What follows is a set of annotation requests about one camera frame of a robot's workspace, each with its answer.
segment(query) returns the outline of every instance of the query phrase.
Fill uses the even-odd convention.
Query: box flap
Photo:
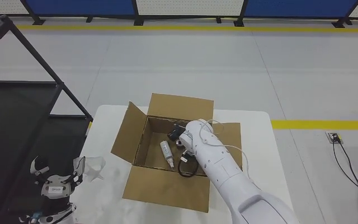
[[[213,100],[164,94],[152,94],[148,109],[148,115],[151,116],[183,120],[210,120],[213,112]]]
[[[203,176],[183,178],[177,172],[133,166],[123,198],[208,212],[209,187]]]
[[[111,153],[133,163],[147,116],[129,102]]]
[[[216,136],[223,144],[236,146],[241,148],[241,127],[240,123],[224,123],[224,128],[221,124],[213,124],[213,130]],[[233,147],[227,147],[235,162],[242,169],[242,154],[240,150]]]

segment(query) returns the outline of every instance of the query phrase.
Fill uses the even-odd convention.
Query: label sticker
[[[184,157],[180,157],[180,160],[182,160],[183,162],[187,162],[188,160]]]
[[[49,186],[49,194],[62,194],[63,186]]]

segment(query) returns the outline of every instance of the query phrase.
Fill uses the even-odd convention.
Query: yellow line
[[[17,25],[21,30],[103,30],[103,31],[235,31],[235,32],[358,32],[358,29],[315,28],[315,27],[234,27],[234,26],[72,26],[72,25]]]
[[[272,120],[273,129],[358,130],[358,120]]]

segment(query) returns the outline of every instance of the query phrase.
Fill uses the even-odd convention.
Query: open cardboard box
[[[129,102],[112,153],[133,164],[123,198],[209,211],[210,180],[200,167],[195,176],[184,178],[177,171],[183,149],[177,148],[167,134],[174,124],[185,126],[192,120],[213,118],[214,102],[192,97],[152,94],[148,115]],[[216,136],[223,144],[241,148],[239,123],[213,124]],[[171,148],[175,169],[164,159],[160,142],[167,141]],[[241,152],[228,148],[239,167]]]

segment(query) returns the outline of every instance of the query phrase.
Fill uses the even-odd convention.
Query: spray bottle
[[[174,169],[174,160],[173,160],[173,154],[172,151],[169,148],[169,144],[167,141],[161,142],[161,148],[164,155],[164,158],[169,163],[170,167]]]

